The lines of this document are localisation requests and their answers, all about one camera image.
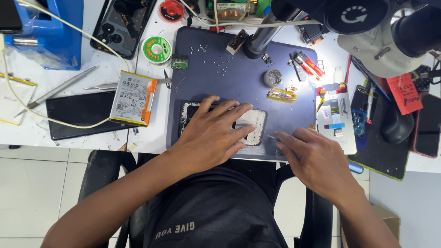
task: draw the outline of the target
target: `hand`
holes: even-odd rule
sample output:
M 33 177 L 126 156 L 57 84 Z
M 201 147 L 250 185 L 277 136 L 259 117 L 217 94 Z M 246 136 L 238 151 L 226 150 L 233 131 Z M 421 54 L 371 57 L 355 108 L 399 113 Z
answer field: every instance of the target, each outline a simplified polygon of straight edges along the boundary
M 239 104 L 228 100 L 208 112 L 218 96 L 205 98 L 191 121 L 185 127 L 179 140 L 168 150 L 179 157 L 179 163 L 188 161 L 187 172 L 202 172 L 227 161 L 246 145 L 243 139 L 256 129 L 256 125 L 231 129 L 233 122 L 253 109 L 249 103 Z
M 336 206 L 360 194 L 364 197 L 363 188 L 352 176 L 338 142 L 311 128 L 298 128 L 292 135 L 275 132 L 274 136 L 280 139 L 276 145 L 283 151 L 292 172 L 310 190 Z

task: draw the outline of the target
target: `person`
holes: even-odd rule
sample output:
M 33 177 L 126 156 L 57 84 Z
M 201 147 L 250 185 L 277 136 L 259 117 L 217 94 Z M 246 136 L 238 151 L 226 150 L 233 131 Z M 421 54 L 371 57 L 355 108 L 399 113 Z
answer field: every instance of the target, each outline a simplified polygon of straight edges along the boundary
M 164 153 L 70 209 L 41 247 L 97 247 L 147 201 L 145 248 L 288 247 L 273 217 L 271 170 L 229 159 L 246 147 L 238 140 L 255 129 L 230 125 L 253 106 L 228 100 L 209 112 L 219 99 L 205 98 Z M 373 212 L 337 142 L 304 128 L 274 136 L 293 173 L 340 211 L 349 247 L 400 247 Z

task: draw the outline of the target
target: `forearm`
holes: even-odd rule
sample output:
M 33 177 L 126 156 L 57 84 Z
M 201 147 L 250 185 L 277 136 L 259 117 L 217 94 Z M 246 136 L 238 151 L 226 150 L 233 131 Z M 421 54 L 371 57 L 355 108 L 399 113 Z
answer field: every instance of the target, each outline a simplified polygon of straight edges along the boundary
M 142 204 L 188 176 L 175 164 L 165 152 L 91 194 L 49 229 L 41 247 L 94 247 L 105 242 Z
M 399 248 L 392 232 L 373 211 L 364 194 L 337 206 L 349 248 Z

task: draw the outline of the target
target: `computer mouse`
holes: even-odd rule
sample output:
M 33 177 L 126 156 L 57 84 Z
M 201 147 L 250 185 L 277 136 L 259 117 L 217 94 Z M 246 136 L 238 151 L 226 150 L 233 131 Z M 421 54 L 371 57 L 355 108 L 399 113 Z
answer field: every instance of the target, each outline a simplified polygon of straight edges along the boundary
M 391 104 L 381 124 L 381 133 L 387 142 L 399 144 L 409 137 L 414 126 L 415 120 L 412 114 L 401 115 L 398 106 Z

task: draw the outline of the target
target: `red card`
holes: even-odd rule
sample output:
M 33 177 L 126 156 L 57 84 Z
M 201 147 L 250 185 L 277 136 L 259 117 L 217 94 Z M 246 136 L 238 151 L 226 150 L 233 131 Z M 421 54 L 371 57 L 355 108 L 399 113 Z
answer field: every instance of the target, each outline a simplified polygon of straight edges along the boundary
M 422 103 L 410 73 L 387 79 L 387 83 L 402 115 L 422 109 Z

